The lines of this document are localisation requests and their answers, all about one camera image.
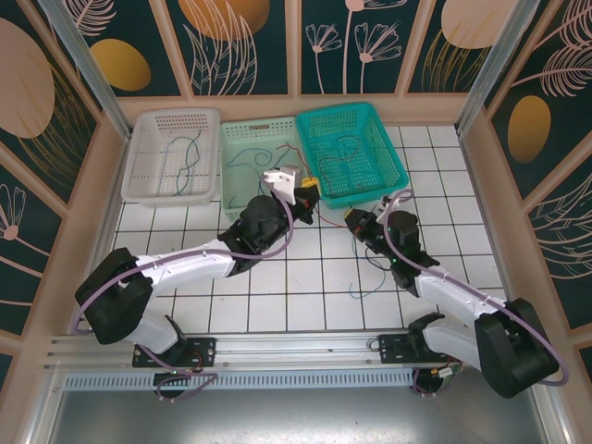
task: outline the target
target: flower illustration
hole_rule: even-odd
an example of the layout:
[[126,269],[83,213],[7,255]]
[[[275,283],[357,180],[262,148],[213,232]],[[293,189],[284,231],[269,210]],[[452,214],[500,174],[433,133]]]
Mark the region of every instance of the flower illustration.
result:
[[26,200],[27,194],[19,187],[15,187],[11,197],[7,185],[0,185],[0,239],[13,241],[18,237]]
[[[19,237],[19,225],[25,211],[26,201],[27,193],[19,187],[15,187],[11,195],[6,184],[3,183],[0,185],[0,241],[17,241],[37,253],[49,256],[49,253],[44,252],[40,248],[31,245]],[[40,278],[43,275],[25,265],[11,261],[4,256],[0,256],[0,262],[37,278]]]
[[335,30],[335,25],[320,25],[318,29],[315,25],[308,25],[306,27],[306,37],[308,43],[314,51],[314,61],[316,63],[316,77],[318,78],[318,86],[321,88],[321,94],[325,93],[323,89],[323,82],[321,80],[321,70],[318,65],[318,55],[326,51],[333,51],[340,49],[342,46],[341,39],[338,39],[339,34]]
[[397,25],[375,25],[368,34],[368,23],[355,27],[355,43],[360,53],[362,73],[360,75],[360,93],[364,92],[364,69],[366,63],[389,60],[401,55],[401,47],[395,46],[399,40]]
[[348,21],[345,25],[345,46],[343,49],[343,93],[348,92],[348,47],[350,43],[350,28],[352,26],[352,14],[365,9],[388,9],[390,7],[403,6],[407,0],[345,0],[345,6],[350,10]]
[[387,9],[402,6],[406,3],[407,0],[345,0],[345,6],[352,12],[359,12],[364,9]]

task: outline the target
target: yellow connector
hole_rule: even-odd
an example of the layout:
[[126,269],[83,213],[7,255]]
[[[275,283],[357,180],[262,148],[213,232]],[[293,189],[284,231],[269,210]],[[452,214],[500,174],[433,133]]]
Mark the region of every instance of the yellow connector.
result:
[[320,190],[319,182],[317,178],[304,178],[302,179],[301,187],[303,188],[310,188],[316,185],[316,187]]

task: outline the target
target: decorative wallpaper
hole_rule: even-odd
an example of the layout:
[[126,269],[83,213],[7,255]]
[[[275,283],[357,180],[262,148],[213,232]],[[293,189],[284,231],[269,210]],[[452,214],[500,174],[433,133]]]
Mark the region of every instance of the decorative wallpaper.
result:
[[22,333],[61,221],[0,166],[0,330]]
[[148,0],[64,0],[64,6],[117,97],[180,95]]
[[284,0],[166,0],[195,95],[287,94]]
[[592,323],[592,155],[529,216],[570,327]]
[[517,0],[437,0],[409,93],[468,93]]
[[96,121],[13,2],[0,42],[0,142],[67,202]]
[[565,1],[492,118],[526,197],[592,130],[592,6]]
[[12,355],[4,354],[0,352],[0,394],[2,393],[2,387],[8,376],[8,370],[12,364]]
[[524,48],[524,45],[526,44],[526,41],[530,37],[530,34],[533,33],[533,30],[535,29],[538,21],[540,20],[540,16],[543,15],[543,12],[545,12],[545,9],[549,5],[549,1],[550,0],[540,0],[540,3],[538,4],[538,7],[536,8],[535,15],[532,17],[532,19],[528,23],[525,23],[525,25],[524,25],[525,31],[523,32],[522,37],[520,38],[520,41],[518,42],[518,44],[514,48],[512,55],[508,59],[508,63],[506,63],[506,66],[499,74],[497,81],[495,82],[495,84],[493,85],[493,88],[491,88],[491,91],[489,92],[489,95],[485,99],[485,108],[489,108],[491,101],[493,100],[493,98],[496,96],[496,94],[500,90],[501,84],[506,80],[506,74],[508,73],[508,70],[516,62],[516,58],[518,58],[518,55],[520,53],[522,53],[522,50]]
[[418,5],[302,0],[302,94],[394,93]]

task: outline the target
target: plastic basket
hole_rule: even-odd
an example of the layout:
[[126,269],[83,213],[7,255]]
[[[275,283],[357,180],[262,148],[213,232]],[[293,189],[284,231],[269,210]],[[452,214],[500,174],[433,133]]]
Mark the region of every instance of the plastic basket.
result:
[[259,182],[268,169],[295,165],[306,176],[294,117],[225,123],[220,134],[222,210],[231,222],[254,196],[269,194]]
[[219,131],[220,115],[210,108],[139,116],[121,185],[123,200],[152,208],[209,204],[216,184]]
[[296,123],[306,161],[329,208],[374,201],[409,182],[370,104],[316,109],[298,115]]

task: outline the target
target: tile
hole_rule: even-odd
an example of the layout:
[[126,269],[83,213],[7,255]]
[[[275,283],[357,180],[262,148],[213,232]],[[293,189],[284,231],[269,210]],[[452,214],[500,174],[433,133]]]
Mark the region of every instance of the tile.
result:
[[411,187],[415,197],[439,197],[444,196],[444,189],[442,188],[442,181],[439,173],[429,172],[412,172],[409,173],[411,178]]
[[355,259],[324,259],[323,282],[325,293],[330,291],[358,291],[358,265]]
[[408,327],[409,324],[423,315],[429,315],[438,311],[434,303],[416,298],[408,291],[399,291],[399,301],[401,301],[402,323],[404,327]]
[[327,330],[352,330],[364,328],[362,305],[350,293],[325,295]]
[[252,296],[249,331],[286,331],[286,295]]
[[336,225],[345,226],[344,218],[349,208],[338,208],[337,210],[330,210],[329,208],[327,208],[324,202],[321,202],[316,207],[316,209],[318,210],[319,214],[326,219],[320,220],[321,227],[334,227],[334,225],[329,224],[327,221],[332,222]]
[[187,207],[156,208],[154,213],[153,231],[167,231],[173,229],[185,229]]
[[461,254],[491,254],[491,244],[483,225],[459,225],[455,227]]
[[468,282],[461,256],[432,256],[446,271],[463,282]]
[[146,310],[150,311],[152,315],[173,315],[173,302],[175,298],[170,296],[161,296],[152,298],[146,305]]
[[478,289],[501,288],[500,272],[492,255],[465,256],[463,259],[471,285]]
[[464,171],[463,150],[461,148],[434,148],[436,161],[441,171]]
[[366,328],[402,328],[396,292],[372,293],[364,297]]
[[438,171],[432,148],[405,148],[408,171]]
[[430,256],[458,255],[459,245],[452,226],[422,227],[425,250]]
[[117,248],[127,248],[134,256],[146,254],[150,232],[141,233],[118,233],[115,239],[114,250]]
[[475,197],[449,197],[448,205],[455,224],[482,224],[483,218]]
[[434,146],[460,146],[454,127],[427,127]]
[[190,206],[187,211],[187,226],[185,229],[218,229],[219,214],[220,202]]
[[227,229],[230,228],[230,226],[232,224],[233,224],[233,222],[230,222],[230,219],[227,218],[224,211],[221,211],[220,212],[220,226],[218,227],[218,229],[220,229],[222,231],[226,231]]
[[322,294],[288,295],[288,330],[324,330],[325,303]]
[[[385,258],[384,256],[371,259],[374,262],[379,263],[380,266],[389,268],[389,259]],[[358,259],[358,266],[360,267],[360,283],[362,284],[362,292],[366,293],[368,291],[377,291],[378,288],[380,291],[397,290],[397,284],[395,283],[395,279],[392,277],[390,271],[379,270],[368,262],[363,253],[360,256],[360,259]]]
[[416,203],[421,225],[452,224],[445,197],[418,197]]
[[388,137],[390,138],[392,146],[394,146],[395,148],[400,148],[403,146],[399,127],[385,127],[385,131],[387,132]]
[[288,259],[320,259],[321,239],[318,229],[296,229],[286,254]]
[[399,160],[401,160],[401,163],[403,164],[403,168],[405,168],[405,171],[409,171],[409,167],[407,166],[407,157],[405,156],[405,150],[402,148],[395,148],[395,153],[397,153],[397,157],[399,157]]
[[401,136],[405,148],[412,146],[427,148],[432,146],[427,127],[401,127]]
[[474,196],[473,184],[466,171],[442,171],[442,182],[447,196]]
[[167,254],[178,252],[183,242],[182,231],[155,231],[150,235],[148,254]]
[[214,296],[210,332],[244,333],[247,331],[248,296]]
[[214,279],[214,294],[249,294],[250,272]]
[[288,261],[288,293],[321,293],[321,261]]
[[506,295],[506,291],[504,289],[486,289],[483,290],[483,292],[495,298],[505,299],[506,301],[508,300],[508,296]]
[[175,298],[173,319],[184,333],[207,333],[212,298]]
[[321,245],[323,246],[323,258],[349,257],[355,258],[356,243],[353,235],[346,228],[322,228]]
[[286,293],[285,261],[262,261],[251,269],[251,294],[266,293]]
[[119,231],[150,231],[154,209],[139,203],[126,203],[119,222]]
[[214,241],[217,236],[217,231],[214,229],[203,231],[185,231],[183,237],[183,249],[199,247]]

